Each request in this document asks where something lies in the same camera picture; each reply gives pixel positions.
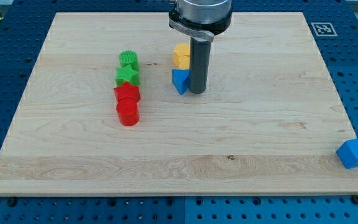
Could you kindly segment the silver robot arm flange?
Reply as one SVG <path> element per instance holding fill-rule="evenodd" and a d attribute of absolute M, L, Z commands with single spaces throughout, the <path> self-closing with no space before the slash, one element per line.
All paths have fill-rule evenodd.
<path fill-rule="evenodd" d="M 212 43 L 231 24 L 232 0 L 174 0 L 168 13 L 170 28 L 191 38 Z"/>

